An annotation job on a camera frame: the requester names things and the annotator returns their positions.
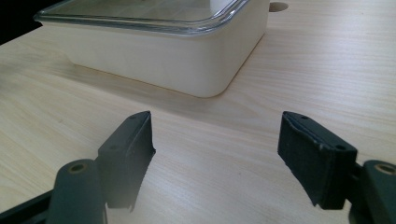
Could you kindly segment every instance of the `black bracket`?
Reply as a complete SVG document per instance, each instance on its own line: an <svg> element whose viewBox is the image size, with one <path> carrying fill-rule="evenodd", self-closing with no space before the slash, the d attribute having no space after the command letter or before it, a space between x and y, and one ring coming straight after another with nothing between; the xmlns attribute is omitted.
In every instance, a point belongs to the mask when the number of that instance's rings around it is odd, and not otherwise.
<svg viewBox="0 0 396 224"><path fill-rule="evenodd" d="M66 164L53 190L0 214L0 223L106 224L105 204L132 212L154 154L150 113L132 115L103 143L95 161Z"/></svg>
<svg viewBox="0 0 396 224"><path fill-rule="evenodd" d="M349 222L396 224L396 166L356 163L358 150L311 118L284 112L278 154L300 181L313 205L342 209Z"/></svg>

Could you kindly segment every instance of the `wooden table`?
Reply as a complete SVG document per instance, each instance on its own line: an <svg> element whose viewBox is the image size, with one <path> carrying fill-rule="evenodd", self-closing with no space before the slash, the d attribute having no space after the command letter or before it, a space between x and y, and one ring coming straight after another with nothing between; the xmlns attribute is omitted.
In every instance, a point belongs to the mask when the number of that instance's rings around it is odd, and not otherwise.
<svg viewBox="0 0 396 224"><path fill-rule="evenodd" d="M276 153L282 111L396 163L396 2L287 0L228 89L201 99L71 64L45 28L0 47L0 211L94 159L150 110L157 154L110 223L347 223L313 207Z"/></svg>

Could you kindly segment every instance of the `plastic container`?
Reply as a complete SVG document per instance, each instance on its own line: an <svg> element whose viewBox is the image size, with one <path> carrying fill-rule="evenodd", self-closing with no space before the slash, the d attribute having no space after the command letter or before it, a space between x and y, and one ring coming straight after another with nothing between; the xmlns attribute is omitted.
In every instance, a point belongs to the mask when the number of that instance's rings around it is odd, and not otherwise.
<svg viewBox="0 0 396 224"><path fill-rule="evenodd" d="M269 0L67 0L35 15L75 64L198 97L224 91Z"/></svg>

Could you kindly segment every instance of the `clear plastic lid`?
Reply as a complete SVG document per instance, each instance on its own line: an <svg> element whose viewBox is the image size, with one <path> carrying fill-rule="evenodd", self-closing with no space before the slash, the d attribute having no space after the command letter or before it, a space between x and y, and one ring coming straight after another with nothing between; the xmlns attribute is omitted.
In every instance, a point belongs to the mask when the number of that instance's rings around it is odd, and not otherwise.
<svg viewBox="0 0 396 224"><path fill-rule="evenodd" d="M66 0L39 11L35 20L198 35L230 21L248 1Z"/></svg>

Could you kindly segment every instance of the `wood grain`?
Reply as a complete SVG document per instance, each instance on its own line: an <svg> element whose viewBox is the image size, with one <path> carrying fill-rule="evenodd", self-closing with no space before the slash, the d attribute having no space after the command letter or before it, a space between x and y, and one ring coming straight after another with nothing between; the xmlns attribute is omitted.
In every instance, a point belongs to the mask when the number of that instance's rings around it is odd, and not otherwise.
<svg viewBox="0 0 396 224"><path fill-rule="evenodd" d="M110 223L347 223L313 207L277 156L282 111L396 163L394 1L288 0L228 87L201 99L74 66L42 27L0 47L0 211L95 158L133 113L157 148L132 214Z"/></svg>

